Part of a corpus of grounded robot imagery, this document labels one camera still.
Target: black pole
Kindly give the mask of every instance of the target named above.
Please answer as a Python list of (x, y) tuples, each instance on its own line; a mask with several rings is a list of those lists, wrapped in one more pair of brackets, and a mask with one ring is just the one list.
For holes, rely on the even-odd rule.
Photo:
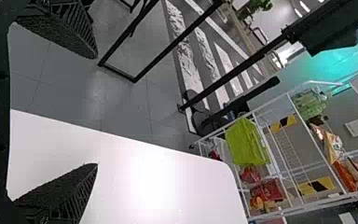
[(163, 50), (150, 64), (142, 70), (134, 79), (134, 82), (139, 81), (144, 77), (159, 61), (161, 61), (168, 53), (170, 53), (180, 42), (182, 42), (188, 35), (191, 34), (200, 24), (202, 24), (209, 16), (212, 15), (218, 8), (223, 5), (223, 0), (213, 0), (211, 5), (200, 17), (198, 17), (191, 25), (187, 27), (173, 42)]
[(128, 3), (127, 1), (125, 1), (125, 0), (118, 0), (118, 1), (120, 1), (120, 2), (121, 2), (122, 4), (124, 4), (126, 7), (131, 8), (130, 3)]
[(199, 101), (203, 100), (205, 97), (207, 97), (209, 94), (213, 93), (220, 87), (224, 86), (226, 83), (228, 83), (232, 78), (239, 75), (244, 70), (248, 69), (258, 61), (262, 60), (271, 50), (273, 50), (275, 47), (280, 45), (286, 38), (287, 34), (283, 33), (282, 35), (278, 36), (276, 39), (274, 39), (272, 42), (267, 44), (265, 47), (263, 47), (261, 50), (259, 50), (257, 53), (252, 55), (250, 58), (245, 60), (243, 63), (235, 67), (233, 70), (231, 70), (229, 73), (227, 73), (225, 76), (221, 77), (219, 80), (214, 82), (211, 86), (206, 88), (204, 91), (200, 92), (200, 94), (196, 95), (195, 97), (191, 98), (189, 101), (187, 101), (184, 105), (179, 106), (179, 111), (184, 111), (188, 107), (198, 103)]
[(117, 39), (115, 44), (104, 54), (101, 60), (98, 62), (98, 66), (103, 67), (106, 61), (112, 56), (112, 54), (120, 47), (120, 45), (129, 37), (133, 30), (138, 26), (138, 24), (146, 17), (146, 15), (153, 9), (153, 7), (159, 2), (159, 0), (150, 0), (149, 4), (146, 5), (145, 9), (142, 10), (139, 15), (133, 20), (133, 22), (127, 27), (127, 29), (121, 34)]
[(208, 123), (210, 123), (210, 122), (212, 122), (212, 121), (214, 121), (216, 119), (220, 119), (223, 116), (225, 116), (226, 114), (228, 114), (230, 111), (234, 111), (234, 113), (235, 113), (244, 104), (247, 104), (248, 101), (252, 100), (257, 95), (263, 93), (264, 91), (266, 91), (266, 90), (268, 90), (268, 89), (270, 89), (272, 87), (277, 86), (280, 83), (281, 83), (281, 81), (278, 79), (278, 77), (270, 78), (268, 81), (266, 81), (265, 83), (261, 84), (260, 86), (258, 86), (254, 90), (250, 91), (248, 94), (243, 95), (242, 97), (238, 98), (237, 100), (235, 100), (234, 102), (229, 104), (227, 107), (221, 109), (220, 111), (216, 112), (212, 116), (208, 117), (205, 121), (203, 121), (201, 123), (201, 125), (207, 125)]

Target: white wall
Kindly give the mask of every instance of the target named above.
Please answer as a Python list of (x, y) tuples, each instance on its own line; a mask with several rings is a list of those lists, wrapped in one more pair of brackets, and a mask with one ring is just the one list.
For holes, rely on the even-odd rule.
[[(243, 6), (249, 0), (235, 0), (234, 7)], [(253, 26), (259, 26), (266, 33), (269, 40), (281, 34), (281, 29), (298, 19), (290, 0), (272, 0), (272, 10), (259, 11), (254, 14)]]

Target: white tabletop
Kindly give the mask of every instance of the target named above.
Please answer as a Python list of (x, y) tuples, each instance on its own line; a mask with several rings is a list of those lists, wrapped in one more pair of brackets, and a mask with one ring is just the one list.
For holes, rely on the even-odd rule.
[(99, 170), (81, 224), (247, 223), (222, 162), (11, 111), (14, 200), (84, 163)]

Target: floor tile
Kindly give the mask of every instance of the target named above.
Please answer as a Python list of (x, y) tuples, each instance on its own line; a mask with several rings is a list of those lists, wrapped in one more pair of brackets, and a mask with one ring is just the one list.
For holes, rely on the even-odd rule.
[(37, 87), (30, 112), (75, 125), (101, 130), (101, 101), (74, 97), (71, 93), (48, 84)]
[(176, 75), (174, 63), (157, 64), (150, 72), (146, 75), (147, 81), (152, 82), (166, 91), (179, 90), (178, 78)]
[(105, 103), (103, 116), (129, 113), (142, 118), (150, 118), (145, 79), (133, 84), (116, 74), (104, 74)]
[(37, 81), (28, 77), (10, 75), (10, 107), (20, 111), (28, 111), (33, 101)]
[(151, 143), (150, 120), (134, 113), (116, 113), (102, 120), (102, 131)]
[(156, 121), (152, 121), (152, 143), (178, 151), (186, 150), (186, 140), (182, 132)]
[(186, 117), (177, 109), (177, 104), (181, 102), (179, 90), (165, 91), (151, 82), (147, 84), (150, 118), (166, 126), (186, 131)]
[(10, 71), (39, 79), (50, 42), (13, 22), (7, 35)]

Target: metal rod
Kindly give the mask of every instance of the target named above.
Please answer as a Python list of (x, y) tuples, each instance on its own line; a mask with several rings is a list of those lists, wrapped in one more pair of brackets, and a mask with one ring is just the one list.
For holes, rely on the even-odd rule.
[(200, 17), (198, 17), (191, 25), (187, 27), (173, 42), (163, 50), (150, 64), (142, 70), (134, 79), (135, 82), (139, 81), (149, 72), (159, 61), (161, 61), (168, 53), (170, 53), (180, 42), (182, 42), (188, 35), (190, 35), (199, 25), (201, 25), (212, 13), (223, 5), (222, 0), (214, 0), (211, 7), (209, 7)]
[[(275, 169), (275, 173), (278, 173), (278, 172), (280, 172), (280, 169), (278, 167), (277, 161), (275, 160), (274, 154), (272, 153), (271, 147), (269, 146), (269, 141), (267, 140), (266, 135), (263, 132), (263, 129), (261, 129), (260, 123), (258, 122), (258, 119), (257, 119), (257, 116), (256, 116), (255, 112), (252, 115), (255, 118), (255, 124), (256, 124), (255, 126), (257, 127), (258, 131), (260, 132), (260, 135), (263, 138), (264, 144), (267, 147), (267, 151), (268, 151), (269, 157), (272, 160), (272, 166)], [(284, 186), (284, 184), (282, 182), (282, 175), (279, 176), (279, 181), (281, 182), (284, 194), (286, 195), (286, 199), (289, 202), (290, 207), (293, 207), (292, 200), (290, 200), (290, 197), (289, 197), (289, 193), (287, 192), (287, 189), (286, 189), (286, 187)]]
[(308, 128), (306, 122), (301, 117), (301, 114), (298, 112), (297, 107), (296, 107), (295, 103), (293, 103), (292, 98), (290, 97), (289, 94), (287, 94), (287, 98), (289, 99), (290, 104), (295, 109), (296, 113), (298, 114), (298, 118), (301, 120), (301, 123), (304, 125), (305, 129), (307, 130), (308, 134), (310, 135), (310, 139), (312, 140), (313, 145), (315, 145), (316, 149), (318, 149), (318, 152), (321, 155), (322, 159), (324, 160), (324, 163), (327, 165), (327, 168), (329, 169), (330, 173), (333, 175), (334, 179), (337, 181), (337, 183), (338, 183), (339, 187), (341, 188), (342, 192), (344, 194), (347, 194), (348, 192), (344, 189), (344, 186), (342, 186), (342, 183), (338, 179), (336, 173), (334, 173), (333, 168), (331, 168), (331, 165), (329, 164), (329, 162), (327, 161), (326, 157), (324, 156), (324, 153), (319, 148), (319, 145), (318, 145), (318, 143), (316, 143), (315, 138), (313, 138), (312, 133), (310, 132), (310, 129)]
[(98, 62), (98, 66), (102, 67), (106, 61), (112, 56), (112, 54), (123, 44), (123, 42), (129, 37), (136, 26), (146, 17), (146, 15), (153, 9), (153, 7), (159, 2), (159, 0), (150, 0), (149, 4), (146, 5), (145, 9), (142, 10), (139, 15), (132, 21), (127, 29), (117, 39), (115, 44), (104, 54), (101, 60)]
[(243, 63), (235, 67), (233, 70), (231, 70), (229, 73), (227, 73), (225, 76), (221, 77), (219, 80), (217, 80), (215, 83), (213, 83), (211, 86), (206, 88), (204, 91), (200, 92), (195, 97), (191, 98), (189, 101), (187, 101), (184, 105), (179, 106), (179, 110), (185, 110), (188, 107), (200, 102), (205, 97), (207, 97), (209, 94), (213, 93), (220, 87), (224, 86), (226, 83), (228, 83), (232, 78), (239, 75), (244, 70), (248, 69), (255, 63), (262, 60), (271, 50), (273, 50), (275, 47), (277, 47), (279, 44), (281, 44), (286, 38), (287, 34), (283, 33), (282, 35), (278, 36), (276, 39), (274, 39), (272, 42), (267, 44), (265, 47), (263, 47), (261, 50), (259, 50), (257, 53), (252, 55), (250, 58), (245, 60)]

